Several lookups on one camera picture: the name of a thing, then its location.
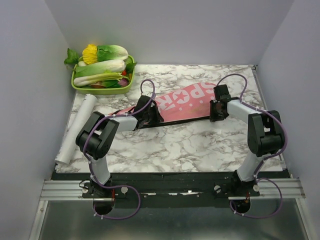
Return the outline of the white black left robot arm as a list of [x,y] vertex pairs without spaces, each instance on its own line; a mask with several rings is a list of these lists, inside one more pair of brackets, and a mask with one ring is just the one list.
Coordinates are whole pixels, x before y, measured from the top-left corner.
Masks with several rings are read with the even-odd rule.
[[91,114],[78,133],[75,144],[88,160],[90,178],[95,182],[93,191],[101,198],[111,191],[108,180],[107,153],[116,133],[135,131],[147,124],[162,123],[157,103],[148,96],[141,96],[136,106],[120,114],[104,115],[98,111]]

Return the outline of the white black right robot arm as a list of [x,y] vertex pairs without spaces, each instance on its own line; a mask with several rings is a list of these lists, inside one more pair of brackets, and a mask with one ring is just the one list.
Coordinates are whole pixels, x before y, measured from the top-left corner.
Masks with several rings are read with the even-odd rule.
[[264,162],[285,148],[287,136],[278,111],[254,108],[238,97],[231,97],[225,84],[214,87],[213,92],[209,114],[211,122],[233,116],[247,124],[249,153],[236,170],[238,179],[230,183],[230,191],[241,196],[248,190],[247,182],[255,179]]

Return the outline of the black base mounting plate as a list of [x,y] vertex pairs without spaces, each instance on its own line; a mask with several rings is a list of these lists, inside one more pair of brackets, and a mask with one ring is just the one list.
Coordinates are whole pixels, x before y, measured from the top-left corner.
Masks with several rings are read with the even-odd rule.
[[245,204],[260,195],[255,180],[241,183],[235,172],[112,173],[106,188],[89,173],[52,174],[56,181],[80,181],[81,198],[99,208],[226,208],[229,199]]

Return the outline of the green plastic basket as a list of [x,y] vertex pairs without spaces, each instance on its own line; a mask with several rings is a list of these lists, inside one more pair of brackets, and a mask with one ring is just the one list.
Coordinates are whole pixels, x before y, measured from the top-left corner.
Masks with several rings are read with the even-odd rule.
[[132,56],[129,56],[126,60],[123,60],[126,64],[125,70],[121,73],[123,76],[127,76],[128,79],[123,78],[120,81],[117,80],[106,80],[98,81],[96,83],[77,87],[73,84],[73,80],[76,78],[74,74],[76,73],[76,67],[78,66],[87,66],[83,61],[80,61],[74,66],[74,70],[71,76],[71,86],[82,94],[93,94],[93,95],[118,95],[127,93],[132,86],[135,67],[137,63],[134,61]]

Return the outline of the pink racket bag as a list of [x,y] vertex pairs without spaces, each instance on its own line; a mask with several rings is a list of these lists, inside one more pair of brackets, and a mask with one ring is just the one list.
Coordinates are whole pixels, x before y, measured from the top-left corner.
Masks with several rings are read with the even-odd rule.
[[215,98],[214,87],[213,83],[200,82],[157,96],[154,100],[164,122],[145,128],[208,119],[210,117],[210,101]]

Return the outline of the toy bok choy front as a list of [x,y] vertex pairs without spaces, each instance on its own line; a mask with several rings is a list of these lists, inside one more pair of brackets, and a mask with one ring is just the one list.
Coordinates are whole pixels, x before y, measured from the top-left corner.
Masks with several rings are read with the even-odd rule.
[[109,81],[109,80],[120,81],[122,79],[128,79],[128,77],[125,75],[122,75],[120,72],[106,72],[101,74],[76,77],[73,80],[73,84],[76,87],[84,87],[97,82],[103,82],[103,81]]

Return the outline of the white shuttlecock tube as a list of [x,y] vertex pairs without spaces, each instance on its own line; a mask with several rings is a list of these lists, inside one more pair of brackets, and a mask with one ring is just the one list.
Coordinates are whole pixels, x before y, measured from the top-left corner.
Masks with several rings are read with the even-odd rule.
[[55,158],[57,164],[68,165],[76,149],[76,137],[89,119],[97,98],[86,94]]

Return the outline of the toy napa cabbage top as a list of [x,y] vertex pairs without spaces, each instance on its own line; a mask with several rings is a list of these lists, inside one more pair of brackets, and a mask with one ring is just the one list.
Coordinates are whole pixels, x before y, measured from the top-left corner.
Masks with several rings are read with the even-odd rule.
[[97,61],[109,60],[126,60],[129,56],[128,51],[119,45],[98,45],[97,46]]

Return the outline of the green toy leaf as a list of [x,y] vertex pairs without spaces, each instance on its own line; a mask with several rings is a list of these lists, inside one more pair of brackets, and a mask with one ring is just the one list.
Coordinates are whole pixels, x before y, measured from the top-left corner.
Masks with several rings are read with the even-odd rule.
[[67,67],[67,69],[73,71],[75,69],[75,65],[77,65],[79,62],[79,58],[79,54],[75,50],[68,48],[67,58],[64,60],[63,63]]

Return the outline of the aluminium frame rail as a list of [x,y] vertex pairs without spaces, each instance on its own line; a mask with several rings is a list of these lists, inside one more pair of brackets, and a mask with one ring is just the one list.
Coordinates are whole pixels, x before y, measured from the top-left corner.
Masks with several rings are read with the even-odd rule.
[[[302,199],[305,192],[298,178],[274,178],[273,182],[261,180],[258,183],[259,196],[250,196],[252,200],[279,199]],[[83,197],[83,191],[79,186],[79,180],[46,180],[43,183],[41,201],[107,201],[110,198]]]

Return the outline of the yellow toy flower vegetable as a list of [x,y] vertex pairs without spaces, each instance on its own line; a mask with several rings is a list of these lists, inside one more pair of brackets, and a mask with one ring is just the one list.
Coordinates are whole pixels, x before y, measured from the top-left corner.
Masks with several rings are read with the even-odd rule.
[[97,52],[98,52],[98,49],[96,45],[88,44],[86,48],[82,51],[83,61],[87,65],[97,63],[98,62]]

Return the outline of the toy napa cabbage middle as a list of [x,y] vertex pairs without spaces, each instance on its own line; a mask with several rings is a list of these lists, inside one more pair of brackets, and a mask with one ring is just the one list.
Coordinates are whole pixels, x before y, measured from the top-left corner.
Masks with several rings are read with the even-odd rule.
[[126,64],[121,59],[106,60],[86,66],[77,66],[75,69],[75,78],[87,77],[92,75],[107,73],[123,72],[126,68]]

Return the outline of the toy napa cabbage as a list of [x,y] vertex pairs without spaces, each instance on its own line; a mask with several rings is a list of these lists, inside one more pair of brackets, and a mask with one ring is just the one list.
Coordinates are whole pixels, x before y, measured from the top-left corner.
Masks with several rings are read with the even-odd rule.
[[109,60],[126,60],[129,56],[128,51],[119,45],[98,45],[97,46],[97,61]]
[[86,66],[77,66],[75,69],[75,78],[87,77],[92,75],[107,73],[123,72],[126,68],[126,64],[121,59],[106,60]]

